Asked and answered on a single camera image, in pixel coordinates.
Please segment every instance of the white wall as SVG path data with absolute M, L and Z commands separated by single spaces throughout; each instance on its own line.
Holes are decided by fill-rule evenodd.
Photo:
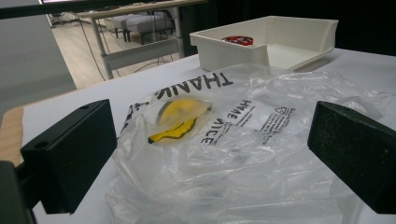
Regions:
M 0 7 L 38 5 L 1 0 Z M 44 15 L 0 20 L 0 124 L 10 108 L 76 89 Z

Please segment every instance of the clear plastic bag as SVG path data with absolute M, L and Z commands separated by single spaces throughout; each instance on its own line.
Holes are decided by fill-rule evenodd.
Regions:
M 240 64 L 157 91 L 112 158 L 116 223 L 350 223 L 358 198 L 307 147 L 316 102 L 380 119 L 392 95 Z

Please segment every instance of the table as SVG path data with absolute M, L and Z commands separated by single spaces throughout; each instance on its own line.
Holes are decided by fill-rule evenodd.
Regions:
M 338 72 L 343 77 L 369 89 L 396 94 L 394 88 L 396 86 L 396 57 L 335 49 L 320 60 L 299 69 L 298 72 L 314 70 Z M 14 108 L 4 115 L 0 130 L 0 158 L 1 160 L 12 160 L 18 164 L 21 158 L 19 149 L 22 144 L 46 130 L 51 124 L 75 108 L 105 98 L 110 99 L 116 132 L 120 133 L 130 104 L 138 102 L 141 97 L 150 92 L 205 73 L 207 72 L 200 68 L 198 56 L 193 55 L 132 76 L 112 79 L 88 89 L 72 91 L 42 102 Z M 388 106 L 385 117 L 380 121 L 396 130 L 395 118 L 396 102 L 392 102 Z M 31 128 L 30 132 L 26 132 L 26 129 L 22 128 L 22 124 L 25 127 L 34 127 L 34 129 Z M 95 180 L 92 190 L 88 192 L 86 199 L 73 216 L 47 216 L 42 208 L 36 207 L 35 214 L 38 217 L 38 222 L 40 224 L 55 222 L 109 223 L 111 215 L 106 208 L 106 200 L 102 197 L 94 197 L 94 195 L 106 193 L 106 187 L 103 186 L 108 184 L 114 172 L 114 164 L 112 160 L 109 160 L 100 176 Z M 379 216 L 363 205 L 356 223 L 396 223 L 396 216 Z
M 82 19 L 91 19 L 92 28 L 95 33 L 96 41 L 99 46 L 100 54 L 102 56 L 107 78 L 113 78 L 112 70 L 125 67 L 134 63 L 141 63 L 153 58 L 162 57 L 164 55 L 169 55 L 178 52 L 179 58 L 184 57 L 183 50 L 183 40 L 181 36 L 180 28 L 180 16 L 178 13 L 178 8 L 192 5 L 192 4 L 202 4 L 206 3 L 207 0 L 169 0 L 153 3 L 138 3 L 131 6 L 123 6 L 109 11 L 90 11 L 90 12 L 80 12 L 72 13 L 76 17 Z M 119 52 L 107 54 L 105 47 L 102 42 L 102 38 L 99 33 L 98 24 L 96 20 L 115 17 L 120 15 L 145 12 L 151 10 L 157 10 L 162 8 L 172 7 L 175 13 L 175 26 L 176 26 L 176 38 L 168 39 L 153 44 L 141 46 L 134 49 L 127 49 Z

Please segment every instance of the white tray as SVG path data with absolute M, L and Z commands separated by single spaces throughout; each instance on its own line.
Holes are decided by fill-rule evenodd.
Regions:
M 334 49 L 337 24 L 336 20 L 269 16 L 191 33 L 190 38 L 207 71 L 239 63 L 293 70 Z M 231 35 L 253 37 L 253 45 L 221 41 Z

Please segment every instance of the red lid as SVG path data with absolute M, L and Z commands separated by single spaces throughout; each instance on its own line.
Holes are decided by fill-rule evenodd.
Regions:
M 221 40 L 230 42 L 230 43 L 234 43 L 234 44 L 243 45 L 243 46 L 253 44 L 253 38 L 250 36 L 244 36 L 244 35 L 227 36 L 227 37 L 222 38 Z

